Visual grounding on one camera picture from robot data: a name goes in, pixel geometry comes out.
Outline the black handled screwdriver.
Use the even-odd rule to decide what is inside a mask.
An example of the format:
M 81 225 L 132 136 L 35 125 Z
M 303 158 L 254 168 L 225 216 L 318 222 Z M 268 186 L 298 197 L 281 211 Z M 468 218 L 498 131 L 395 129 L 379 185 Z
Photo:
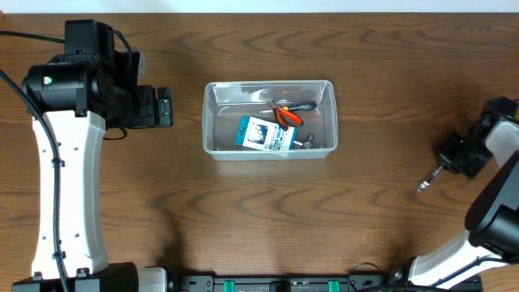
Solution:
M 314 101 L 306 101 L 302 103 L 295 103 L 295 104 L 288 104 L 288 105 L 281 105 L 278 103 L 275 103 L 274 101 L 270 101 L 268 103 L 272 106 L 271 109 L 266 109 L 262 111 L 262 114 L 274 111 L 275 109 L 285 112 L 294 112 L 294 111 L 308 111 L 313 110 L 317 107 L 317 104 Z

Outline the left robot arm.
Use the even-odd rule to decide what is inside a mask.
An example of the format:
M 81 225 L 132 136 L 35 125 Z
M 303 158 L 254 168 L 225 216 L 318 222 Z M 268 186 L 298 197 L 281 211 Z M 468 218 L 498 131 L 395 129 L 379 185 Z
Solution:
M 64 51 L 31 67 L 15 92 L 33 117 L 40 227 L 31 275 L 15 291 L 175 291 L 162 267 L 109 262 L 101 228 L 101 148 L 109 129 L 170 127 L 171 91 L 138 82 L 143 55 L 94 19 L 65 24 Z

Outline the small claw hammer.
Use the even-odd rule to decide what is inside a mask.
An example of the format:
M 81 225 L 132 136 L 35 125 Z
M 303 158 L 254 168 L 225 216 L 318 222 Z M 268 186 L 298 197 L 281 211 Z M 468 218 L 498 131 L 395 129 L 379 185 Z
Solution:
M 294 140 L 293 148 L 296 149 L 311 149 L 313 147 L 314 135 L 309 133 L 305 141 Z

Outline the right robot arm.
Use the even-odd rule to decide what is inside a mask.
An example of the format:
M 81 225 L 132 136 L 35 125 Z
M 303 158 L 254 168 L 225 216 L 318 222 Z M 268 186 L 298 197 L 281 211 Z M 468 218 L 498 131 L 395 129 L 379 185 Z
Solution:
M 439 172 L 474 178 L 490 161 L 499 171 L 471 204 L 463 231 L 433 252 L 392 272 L 392 291 L 480 291 L 479 274 L 518 263 L 518 103 L 490 99 L 464 135 L 453 132 L 435 151 Z

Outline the clear plastic container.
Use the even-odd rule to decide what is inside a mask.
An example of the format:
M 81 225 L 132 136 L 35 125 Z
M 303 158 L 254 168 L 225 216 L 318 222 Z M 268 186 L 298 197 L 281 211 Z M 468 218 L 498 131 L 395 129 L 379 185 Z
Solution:
M 236 145 L 241 118 L 250 116 L 276 122 L 269 101 L 281 105 L 314 101 L 317 107 L 294 111 L 302 126 L 286 118 L 289 127 L 298 129 L 296 140 L 314 135 L 311 149 L 260 151 Z M 337 105 L 328 80 L 283 80 L 212 82 L 206 86 L 203 107 L 203 147 L 217 161 L 293 160 L 325 158 L 338 146 Z

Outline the silver wrench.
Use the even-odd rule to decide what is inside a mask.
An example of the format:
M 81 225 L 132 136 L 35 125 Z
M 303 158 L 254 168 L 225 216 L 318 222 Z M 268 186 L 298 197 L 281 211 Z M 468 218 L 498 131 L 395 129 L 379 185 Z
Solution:
M 416 189 L 417 193 L 424 192 L 434 181 L 434 179 L 441 173 L 443 170 L 444 165 L 439 165 L 435 170 L 433 170 L 418 186 Z

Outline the red handled pliers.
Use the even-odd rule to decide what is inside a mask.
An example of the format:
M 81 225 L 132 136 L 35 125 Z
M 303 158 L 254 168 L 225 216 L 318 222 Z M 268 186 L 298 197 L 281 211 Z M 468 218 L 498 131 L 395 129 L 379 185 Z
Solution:
M 297 114 L 279 106 L 275 101 L 269 101 L 268 104 L 271 106 L 276 122 L 282 130 L 288 130 L 289 125 L 285 120 L 286 118 L 294 122 L 297 126 L 304 124 L 304 121 Z

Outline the blue white screwdriver set box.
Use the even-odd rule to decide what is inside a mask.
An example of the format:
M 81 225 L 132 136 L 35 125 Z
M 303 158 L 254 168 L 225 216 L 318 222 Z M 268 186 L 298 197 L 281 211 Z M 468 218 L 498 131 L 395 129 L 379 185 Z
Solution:
M 260 118 L 244 116 L 235 136 L 236 145 L 260 151 L 287 151 L 293 148 L 298 129 Z

